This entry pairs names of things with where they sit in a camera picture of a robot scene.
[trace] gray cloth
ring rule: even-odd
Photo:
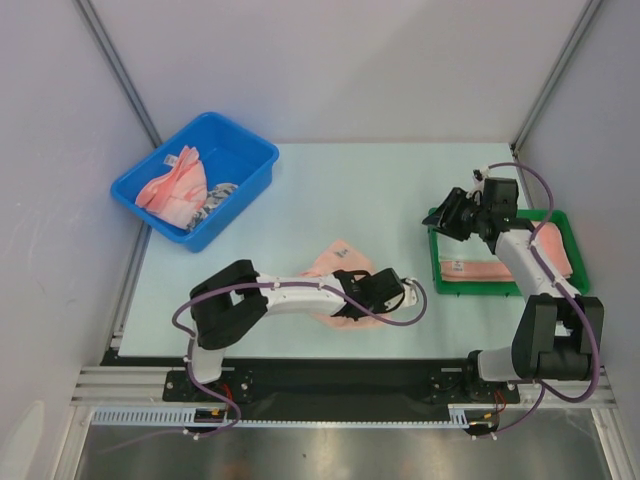
[[[193,214],[193,218],[187,225],[187,232],[191,232],[194,228],[196,228],[200,224],[200,222],[202,222],[205,218],[207,218],[207,215],[218,208],[218,206],[229,195],[231,195],[236,188],[238,188],[238,186],[233,183],[219,183],[213,188],[213,190],[207,192],[207,200],[204,202],[202,208]]]

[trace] white wall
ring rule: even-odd
[[[0,443],[44,400],[40,480],[79,369],[101,354],[138,230],[109,184],[151,145],[70,0],[1,10]]]
[[[605,2],[523,153],[524,162],[551,183],[558,208],[570,215],[594,293],[605,306],[603,359],[637,440],[639,24],[640,2]],[[541,198],[539,191],[534,196]]]
[[[585,0],[94,0],[160,135],[513,140]]]

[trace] white table surface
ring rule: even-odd
[[[260,320],[227,357],[441,358],[510,345],[522,298],[435,293],[427,228],[421,222],[452,187],[470,188],[472,170],[511,161],[507,144],[287,144],[273,183],[198,254],[151,234],[120,356],[182,356],[187,337],[171,325],[189,291],[231,262],[247,258],[261,272],[296,275],[342,238],[429,295],[411,327],[333,330],[307,315]],[[515,169],[501,176],[517,178]],[[524,196],[520,205],[525,207]],[[418,307],[395,312],[405,320]],[[191,323],[188,313],[182,320]]]

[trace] metal floor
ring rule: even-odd
[[[91,427],[76,480],[611,478],[588,409],[539,411],[498,441],[471,441],[460,430],[238,428],[204,441],[164,435],[100,453],[150,431]]]

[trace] red wire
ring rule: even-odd
[[[500,410],[498,410],[496,413],[500,414],[502,412],[505,411],[505,409],[507,408],[507,400],[506,398],[504,398],[504,395],[502,394],[502,392],[500,390],[496,390],[495,393],[493,394],[493,396],[496,399],[496,404],[499,404],[499,400],[502,400],[502,408]]]
[[[231,393],[231,389],[229,388],[229,385],[227,385],[226,383],[223,383],[222,389],[224,390],[224,393],[227,394],[227,398],[233,401],[233,394]]]

